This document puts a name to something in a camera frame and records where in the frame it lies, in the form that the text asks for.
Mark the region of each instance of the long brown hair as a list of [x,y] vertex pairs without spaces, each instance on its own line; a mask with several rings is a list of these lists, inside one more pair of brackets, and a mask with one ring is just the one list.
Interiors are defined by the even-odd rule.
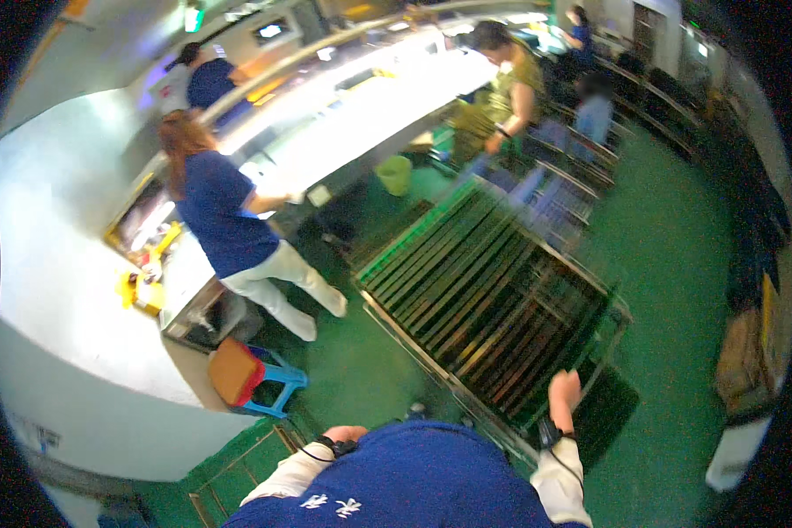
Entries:
[[158,137],[170,162],[168,191],[174,200],[181,200],[185,197],[185,158],[206,150],[217,150],[217,142],[184,110],[171,111],[161,118]]

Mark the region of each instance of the white pants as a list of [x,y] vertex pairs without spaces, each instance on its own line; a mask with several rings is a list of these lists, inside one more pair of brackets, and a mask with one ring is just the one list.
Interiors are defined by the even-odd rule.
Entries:
[[239,271],[220,282],[234,293],[263,306],[275,320],[304,341],[317,339],[314,318],[293,308],[282,292],[270,283],[269,277],[293,282],[335,317],[346,315],[343,294],[330,286],[285,240],[279,241],[279,247],[258,266]]

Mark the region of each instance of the hand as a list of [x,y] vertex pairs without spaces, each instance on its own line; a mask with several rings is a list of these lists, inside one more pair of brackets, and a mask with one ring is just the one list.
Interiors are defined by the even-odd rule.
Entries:
[[578,371],[561,370],[549,383],[549,404],[565,405],[574,409],[581,401],[581,378]]
[[323,433],[324,437],[331,438],[333,442],[346,442],[352,440],[357,442],[360,437],[369,433],[367,428],[360,425],[339,425]]
[[484,143],[484,151],[489,155],[496,155],[502,149],[504,137],[500,133],[494,133],[491,138]]
[[574,431],[572,409],[581,401],[581,378],[576,371],[561,370],[549,384],[549,417],[564,433]]
[[299,205],[305,200],[305,191],[300,191],[298,193],[288,193],[287,197],[285,198],[285,202],[291,203],[293,205]]

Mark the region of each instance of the plastic bucket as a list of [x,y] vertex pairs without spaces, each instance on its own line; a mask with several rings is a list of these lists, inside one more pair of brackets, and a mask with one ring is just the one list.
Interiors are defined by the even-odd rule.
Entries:
[[376,176],[393,196],[405,196],[411,183],[411,160],[394,155],[376,167]]

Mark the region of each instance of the blue t-shirt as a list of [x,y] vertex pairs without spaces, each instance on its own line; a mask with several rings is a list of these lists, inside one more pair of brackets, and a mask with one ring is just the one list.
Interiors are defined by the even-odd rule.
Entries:
[[[604,144],[613,120],[613,103],[601,95],[593,95],[585,100],[575,111],[575,130],[593,142]],[[572,151],[579,159],[592,161],[593,153],[581,144],[575,143]]]
[[251,526],[553,524],[537,491],[516,476],[496,445],[469,428],[418,420],[370,432],[301,496],[255,499],[224,524]]
[[[215,58],[206,62],[193,71],[191,81],[187,87],[187,102],[195,108],[207,109],[221,97],[235,89],[235,83],[229,79],[229,74],[235,66],[222,58]],[[222,127],[227,122],[243,115],[253,105],[247,100],[242,100],[229,111],[217,118],[214,122]]]
[[279,246],[266,222],[245,213],[255,185],[224,155],[206,150],[185,159],[185,198],[176,202],[219,279],[254,268]]
[[589,66],[593,62],[593,37],[590,34],[590,28],[584,26],[572,26],[572,31],[569,34],[575,39],[583,43],[583,48],[570,48],[572,56],[578,59],[582,65]]

